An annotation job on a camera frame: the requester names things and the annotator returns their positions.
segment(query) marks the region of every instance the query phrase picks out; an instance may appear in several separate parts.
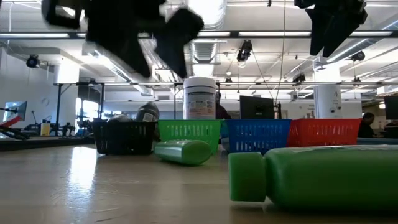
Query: wooden table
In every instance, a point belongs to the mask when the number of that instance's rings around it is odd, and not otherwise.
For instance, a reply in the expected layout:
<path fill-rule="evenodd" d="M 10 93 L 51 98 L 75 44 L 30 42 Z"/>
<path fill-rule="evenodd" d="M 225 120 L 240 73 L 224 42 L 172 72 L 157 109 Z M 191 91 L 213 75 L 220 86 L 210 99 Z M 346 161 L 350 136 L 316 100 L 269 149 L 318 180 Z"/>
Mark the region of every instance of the wooden table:
<path fill-rule="evenodd" d="M 229 200 L 226 156 L 200 167 L 93 146 L 0 152 L 1 223 L 398 223 L 391 215 L 287 213 Z"/>

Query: green bottle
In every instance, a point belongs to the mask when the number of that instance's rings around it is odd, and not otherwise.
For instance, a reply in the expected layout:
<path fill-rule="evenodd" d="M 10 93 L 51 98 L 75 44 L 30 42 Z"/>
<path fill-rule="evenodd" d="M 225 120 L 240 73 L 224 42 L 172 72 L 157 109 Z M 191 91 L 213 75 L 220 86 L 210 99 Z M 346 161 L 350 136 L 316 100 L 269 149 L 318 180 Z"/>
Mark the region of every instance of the green bottle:
<path fill-rule="evenodd" d="M 233 201 L 292 210 L 398 209 L 397 146 L 325 146 L 229 155 Z"/>
<path fill-rule="evenodd" d="M 155 147 L 155 155 L 167 161 L 200 165 L 210 158 L 211 148 L 204 141 L 174 140 L 158 143 Z"/>

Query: red object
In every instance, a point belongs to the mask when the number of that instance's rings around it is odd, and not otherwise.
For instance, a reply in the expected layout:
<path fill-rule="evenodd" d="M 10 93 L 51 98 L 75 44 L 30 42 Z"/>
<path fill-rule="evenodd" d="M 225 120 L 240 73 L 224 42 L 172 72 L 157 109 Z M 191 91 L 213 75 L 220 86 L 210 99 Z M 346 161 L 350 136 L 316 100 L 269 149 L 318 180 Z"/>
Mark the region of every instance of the red object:
<path fill-rule="evenodd" d="M 290 124 L 288 147 L 355 145 L 361 119 L 298 119 Z"/>
<path fill-rule="evenodd" d="M 18 121 L 20 121 L 20 120 L 22 120 L 22 118 L 20 116 L 16 116 L 15 118 L 12 118 L 11 120 L 6 121 L 6 122 L 4 122 L 3 124 L 0 124 L 0 125 L 4 126 L 4 127 L 10 127 L 10 126 L 18 123 Z"/>

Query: green bottle cap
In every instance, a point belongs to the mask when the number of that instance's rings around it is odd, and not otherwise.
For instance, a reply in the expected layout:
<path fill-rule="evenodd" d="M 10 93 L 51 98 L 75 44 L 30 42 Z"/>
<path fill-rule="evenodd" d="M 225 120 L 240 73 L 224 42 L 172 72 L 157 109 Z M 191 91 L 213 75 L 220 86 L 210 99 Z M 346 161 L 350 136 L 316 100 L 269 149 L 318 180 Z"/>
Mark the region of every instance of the green bottle cap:
<path fill-rule="evenodd" d="M 264 202 L 266 199 L 266 162 L 261 153 L 231 153 L 228 161 L 231 200 Z"/>

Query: plastic basket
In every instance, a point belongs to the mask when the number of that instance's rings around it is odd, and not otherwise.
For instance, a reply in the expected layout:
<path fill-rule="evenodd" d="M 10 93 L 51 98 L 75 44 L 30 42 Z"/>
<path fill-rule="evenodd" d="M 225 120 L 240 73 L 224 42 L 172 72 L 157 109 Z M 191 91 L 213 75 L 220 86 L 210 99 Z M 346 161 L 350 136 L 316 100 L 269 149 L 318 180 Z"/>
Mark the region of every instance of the plastic basket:
<path fill-rule="evenodd" d="M 298 119 L 292 121 L 289 147 L 355 145 L 360 119 Z"/>
<path fill-rule="evenodd" d="M 220 120 L 159 120 L 160 139 L 169 140 L 202 140 L 217 153 L 220 138 Z"/>
<path fill-rule="evenodd" d="M 93 123 L 100 154 L 150 154 L 156 122 Z"/>
<path fill-rule="evenodd" d="M 289 119 L 227 120 L 229 152 L 261 152 L 286 147 Z M 227 136 L 225 128 L 222 136 Z"/>

